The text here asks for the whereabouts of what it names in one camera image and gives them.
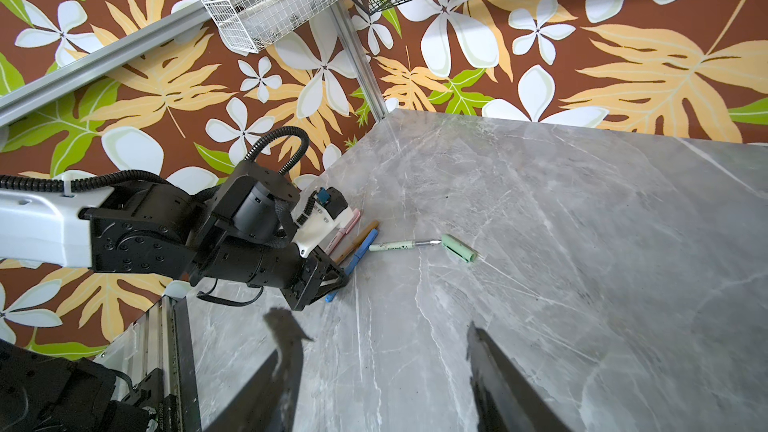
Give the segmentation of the blue pen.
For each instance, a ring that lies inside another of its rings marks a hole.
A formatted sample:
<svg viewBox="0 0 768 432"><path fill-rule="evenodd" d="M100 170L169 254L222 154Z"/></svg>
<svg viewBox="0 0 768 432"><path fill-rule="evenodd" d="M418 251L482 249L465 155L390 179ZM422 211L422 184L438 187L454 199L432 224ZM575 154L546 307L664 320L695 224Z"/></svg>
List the blue pen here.
<svg viewBox="0 0 768 432"><path fill-rule="evenodd" d="M352 255L350 255L341 265L339 265L342 267L345 283L347 283L350 280L350 277L354 272L355 268L362 261L363 257L368 252L369 246L372 245L373 241L378 236L379 234L378 227L373 231L371 231L368 237L363 242L363 244Z"/></svg>

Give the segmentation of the green pen cap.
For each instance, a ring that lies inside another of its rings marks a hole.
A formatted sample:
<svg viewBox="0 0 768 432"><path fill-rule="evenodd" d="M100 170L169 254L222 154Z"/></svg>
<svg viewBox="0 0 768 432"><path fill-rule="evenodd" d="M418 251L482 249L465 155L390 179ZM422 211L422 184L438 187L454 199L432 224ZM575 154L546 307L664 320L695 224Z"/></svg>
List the green pen cap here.
<svg viewBox="0 0 768 432"><path fill-rule="evenodd" d="M466 263L472 263L477 257L477 252L474 249L450 234L441 236L441 244L446 250Z"/></svg>

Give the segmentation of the pink pen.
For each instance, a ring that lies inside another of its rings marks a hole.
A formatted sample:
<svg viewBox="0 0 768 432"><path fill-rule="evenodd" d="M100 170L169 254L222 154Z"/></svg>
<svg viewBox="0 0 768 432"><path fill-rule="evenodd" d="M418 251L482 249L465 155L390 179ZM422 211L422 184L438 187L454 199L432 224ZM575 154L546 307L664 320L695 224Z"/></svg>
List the pink pen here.
<svg viewBox="0 0 768 432"><path fill-rule="evenodd" d="M336 249L339 243L344 239L344 237L350 233L350 231L359 222L360 217L361 217L361 211L359 209L354 209L352 212L351 219L348 221L348 223L344 227L338 230L338 232L334 235L333 239L330 241L327 248L325 249L325 252L328 255L330 255Z"/></svg>

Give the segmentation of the green pen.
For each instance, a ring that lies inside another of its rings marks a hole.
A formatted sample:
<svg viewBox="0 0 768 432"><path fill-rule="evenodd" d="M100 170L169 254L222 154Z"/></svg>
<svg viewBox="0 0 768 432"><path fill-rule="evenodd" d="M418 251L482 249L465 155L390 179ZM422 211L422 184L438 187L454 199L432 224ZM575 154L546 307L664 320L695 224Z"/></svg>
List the green pen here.
<svg viewBox="0 0 768 432"><path fill-rule="evenodd" d="M412 250L418 247L436 246L441 244L442 244L442 241L440 239L410 240L410 241L398 241L398 242L372 244L369 246L368 250L370 252Z"/></svg>

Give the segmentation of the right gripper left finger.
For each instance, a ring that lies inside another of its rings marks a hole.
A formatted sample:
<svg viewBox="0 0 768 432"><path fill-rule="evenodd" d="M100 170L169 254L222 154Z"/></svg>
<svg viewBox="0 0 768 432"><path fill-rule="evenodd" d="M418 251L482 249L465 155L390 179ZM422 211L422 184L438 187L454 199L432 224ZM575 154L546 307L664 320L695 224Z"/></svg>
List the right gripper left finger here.
<svg viewBox="0 0 768 432"><path fill-rule="evenodd" d="M272 308L263 316L276 349L209 431L291 431L304 363L303 343L310 337L291 311Z"/></svg>

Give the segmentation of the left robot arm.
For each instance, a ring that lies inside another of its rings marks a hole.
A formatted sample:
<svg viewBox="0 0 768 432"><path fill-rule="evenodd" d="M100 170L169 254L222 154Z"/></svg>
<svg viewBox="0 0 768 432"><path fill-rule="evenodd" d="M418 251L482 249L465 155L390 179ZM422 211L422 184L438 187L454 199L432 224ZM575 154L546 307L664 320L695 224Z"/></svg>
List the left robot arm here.
<svg viewBox="0 0 768 432"><path fill-rule="evenodd" d="M290 158L298 164L309 137L281 127L258 139L224 183L196 194L143 170L75 180L5 175L1 254L95 273L275 288L300 311L348 283L321 244L352 211L337 189L302 198L287 167L273 171L257 163L281 137L299 140Z"/></svg>

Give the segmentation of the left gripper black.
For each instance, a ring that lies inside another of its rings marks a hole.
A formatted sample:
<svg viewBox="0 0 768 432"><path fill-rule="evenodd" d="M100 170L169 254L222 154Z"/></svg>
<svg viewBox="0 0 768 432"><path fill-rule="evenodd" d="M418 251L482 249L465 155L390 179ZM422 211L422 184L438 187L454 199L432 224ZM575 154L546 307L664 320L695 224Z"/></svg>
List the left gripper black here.
<svg viewBox="0 0 768 432"><path fill-rule="evenodd" d="M300 191L283 175L242 161L204 209L188 237L191 283L203 277L279 290L301 311L347 285L320 244L304 259L293 242Z"/></svg>

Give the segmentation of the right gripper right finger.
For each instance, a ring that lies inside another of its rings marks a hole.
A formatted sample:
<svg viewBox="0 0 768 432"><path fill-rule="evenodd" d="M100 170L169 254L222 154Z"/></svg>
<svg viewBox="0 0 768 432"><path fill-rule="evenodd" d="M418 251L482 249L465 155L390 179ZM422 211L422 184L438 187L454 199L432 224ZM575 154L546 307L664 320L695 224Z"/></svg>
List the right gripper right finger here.
<svg viewBox="0 0 768 432"><path fill-rule="evenodd" d="M568 426L534 390L484 329L467 331L470 385L479 431L567 431Z"/></svg>

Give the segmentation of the brown pen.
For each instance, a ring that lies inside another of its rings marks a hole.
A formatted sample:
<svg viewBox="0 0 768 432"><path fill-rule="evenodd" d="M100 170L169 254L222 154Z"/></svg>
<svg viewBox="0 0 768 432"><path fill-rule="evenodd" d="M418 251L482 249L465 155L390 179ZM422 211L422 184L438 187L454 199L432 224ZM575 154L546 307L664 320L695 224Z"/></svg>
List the brown pen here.
<svg viewBox="0 0 768 432"><path fill-rule="evenodd" d="M352 255L363 244L370 232L376 229L379 224L380 222L378 220L370 222L353 240L353 242L338 257L334 259L336 264L341 265L350 255Z"/></svg>

